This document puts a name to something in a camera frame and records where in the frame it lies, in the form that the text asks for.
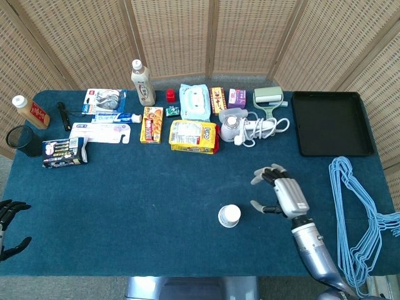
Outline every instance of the sauce bottle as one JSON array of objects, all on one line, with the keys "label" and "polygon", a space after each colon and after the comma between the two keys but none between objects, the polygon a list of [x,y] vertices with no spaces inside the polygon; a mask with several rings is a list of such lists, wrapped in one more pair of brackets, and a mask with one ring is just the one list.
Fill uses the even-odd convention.
[{"label": "sauce bottle", "polygon": [[136,87],[140,103],[143,106],[153,106],[156,103],[156,92],[151,83],[149,69],[138,59],[132,62],[132,67],[131,79]]},{"label": "sauce bottle", "polygon": [[17,108],[17,112],[31,122],[38,129],[47,129],[50,116],[40,108],[33,100],[26,99],[22,95],[15,96],[12,104]]}]

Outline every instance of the black tray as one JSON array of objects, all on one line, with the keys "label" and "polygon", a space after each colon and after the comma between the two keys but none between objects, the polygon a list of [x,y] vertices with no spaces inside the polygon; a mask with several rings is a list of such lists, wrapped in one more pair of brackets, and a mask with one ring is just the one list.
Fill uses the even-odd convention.
[{"label": "black tray", "polygon": [[294,92],[292,105],[303,156],[368,156],[374,153],[358,93]]}]

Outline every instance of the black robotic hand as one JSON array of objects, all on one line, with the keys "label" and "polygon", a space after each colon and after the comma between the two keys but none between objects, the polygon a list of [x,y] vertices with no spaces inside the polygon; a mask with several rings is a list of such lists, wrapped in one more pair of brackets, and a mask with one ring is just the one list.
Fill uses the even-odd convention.
[{"label": "black robotic hand", "polygon": [[28,236],[21,242],[21,244],[14,248],[4,250],[3,246],[6,229],[14,219],[16,213],[29,208],[31,208],[31,206],[27,205],[25,202],[13,201],[11,199],[0,202],[0,262],[22,252],[31,242],[32,238]]}]

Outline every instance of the blue tablecloth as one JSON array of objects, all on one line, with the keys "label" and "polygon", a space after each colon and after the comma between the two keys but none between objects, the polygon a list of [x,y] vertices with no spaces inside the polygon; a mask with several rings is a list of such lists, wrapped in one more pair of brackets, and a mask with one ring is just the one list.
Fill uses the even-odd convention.
[{"label": "blue tablecloth", "polygon": [[[285,100],[290,100],[285,92]],[[84,91],[43,91],[34,100],[51,116],[45,139],[68,138],[56,103],[81,108]],[[247,107],[253,108],[252,92]],[[165,92],[157,105],[167,107]],[[138,95],[129,91],[125,111],[143,113]],[[0,275],[35,276],[283,276],[306,275],[290,232],[291,222],[254,210],[250,200],[274,205],[265,182],[250,185],[253,171],[271,163],[285,166],[302,187],[313,217],[336,261],[336,217],[328,174],[332,157],[299,154],[293,112],[287,132],[256,141],[249,149],[222,142],[215,155],[171,151],[172,119],[164,118],[161,144],[140,144],[140,124],[131,125],[129,144],[89,143],[89,163],[44,169],[41,157],[16,153],[4,199],[26,201],[6,232],[7,248],[32,236],[29,247],[0,264]],[[71,123],[90,117],[71,116]],[[354,174],[375,199],[381,213],[394,211],[378,155],[352,157]],[[344,193],[349,241],[366,229],[362,204]],[[237,204],[239,224],[222,227],[219,209]],[[400,273],[400,239],[383,234],[383,248],[373,274]]]}]

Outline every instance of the red label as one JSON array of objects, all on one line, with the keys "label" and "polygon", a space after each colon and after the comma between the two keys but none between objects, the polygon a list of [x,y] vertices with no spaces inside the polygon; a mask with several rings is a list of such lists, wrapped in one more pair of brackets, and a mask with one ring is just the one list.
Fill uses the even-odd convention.
[{"label": "red label", "polygon": [[36,103],[32,103],[31,114],[33,114],[36,119],[40,120],[44,124],[44,116],[46,113]]}]

